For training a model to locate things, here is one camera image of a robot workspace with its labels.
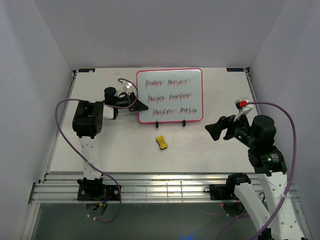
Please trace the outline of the yellow bone-shaped eraser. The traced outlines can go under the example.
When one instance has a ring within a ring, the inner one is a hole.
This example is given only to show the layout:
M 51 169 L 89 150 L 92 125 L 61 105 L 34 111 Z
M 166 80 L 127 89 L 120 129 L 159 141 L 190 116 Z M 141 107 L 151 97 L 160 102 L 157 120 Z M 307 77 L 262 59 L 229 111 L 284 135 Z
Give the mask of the yellow bone-shaped eraser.
M 163 135 L 159 135 L 156 137 L 156 142 L 158 143 L 158 146 L 161 150 L 165 150 L 168 148 L 168 144 L 165 141 L 165 138 Z

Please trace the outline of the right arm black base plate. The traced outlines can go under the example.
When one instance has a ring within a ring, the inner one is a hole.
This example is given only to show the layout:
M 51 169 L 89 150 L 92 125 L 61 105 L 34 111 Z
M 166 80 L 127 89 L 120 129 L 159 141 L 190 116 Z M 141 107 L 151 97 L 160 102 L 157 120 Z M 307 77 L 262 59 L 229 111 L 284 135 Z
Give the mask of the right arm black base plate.
M 238 200 L 234 190 L 233 187 L 229 187 L 226 184 L 210 184 L 203 189 L 203 192 L 209 194 L 209 198 L 212 201 Z

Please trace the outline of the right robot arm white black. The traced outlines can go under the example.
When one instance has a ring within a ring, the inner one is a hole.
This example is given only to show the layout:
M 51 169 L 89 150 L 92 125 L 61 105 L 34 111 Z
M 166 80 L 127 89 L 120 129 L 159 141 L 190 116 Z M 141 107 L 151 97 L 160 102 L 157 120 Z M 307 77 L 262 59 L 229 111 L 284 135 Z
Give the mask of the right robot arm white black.
M 214 141 L 226 130 L 224 140 L 236 139 L 248 147 L 252 165 L 264 193 L 260 200 L 245 173 L 233 173 L 225 184 L 209 185 L 211 200 L 235 200 L 242 203 L 257 230 L 259 240 L 304 240 L 292 205 L 288 187 L 287 166 L 283 154 L 274 145 L 275 122 L 265 115 L 257 115 L 251 124 L 245 115 L 222 116 L 205 129 Z

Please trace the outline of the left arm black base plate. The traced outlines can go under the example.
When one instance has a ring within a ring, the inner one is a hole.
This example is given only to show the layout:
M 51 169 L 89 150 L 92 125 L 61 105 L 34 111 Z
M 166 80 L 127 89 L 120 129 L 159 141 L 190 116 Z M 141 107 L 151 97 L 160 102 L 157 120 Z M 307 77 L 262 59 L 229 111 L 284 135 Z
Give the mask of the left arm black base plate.
M 109 199 L 110 201 L 120 200 L 120 191 L 116 185 L 105 185 L 102 184 L 100 189 L 90 189 L 88 187 L 80 186 L 78 189 L 77 201 L 105 201 Z

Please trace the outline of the pink framed whiteboard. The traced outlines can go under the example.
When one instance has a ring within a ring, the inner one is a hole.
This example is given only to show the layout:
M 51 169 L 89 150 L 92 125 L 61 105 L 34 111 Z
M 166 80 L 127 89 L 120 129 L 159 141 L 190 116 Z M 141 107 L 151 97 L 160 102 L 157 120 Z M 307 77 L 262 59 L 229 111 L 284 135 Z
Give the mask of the pink framed whiteboard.
M 137 98 L 148 109 L 141 124 L 198 122 L 204 117 L 203 72 L 200 68 L 140 70 Z

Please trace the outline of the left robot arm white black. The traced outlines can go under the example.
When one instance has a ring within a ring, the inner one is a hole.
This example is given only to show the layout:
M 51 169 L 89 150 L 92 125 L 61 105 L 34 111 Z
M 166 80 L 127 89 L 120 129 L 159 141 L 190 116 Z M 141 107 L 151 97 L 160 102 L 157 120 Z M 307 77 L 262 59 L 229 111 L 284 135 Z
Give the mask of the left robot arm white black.
M 132 84 L 127 83 L 123 92 L 118 93 L 114 87 L 104 89 L 104 100 L 89 102 L 79 101 L 73 120 L 72 129 L 81 145 L 82 155 L 86 158 L 83 164 L 83 180 L 79 182 L 88 193 L 100 200 L 106 195 L 106 187 L 102 184 L 97 135 L 101 133 L 104 120 L 115 120 L 120 109 L 130 112 L 146 111 L 149 109 L 139 101 L 134 92 L 129 92 Z

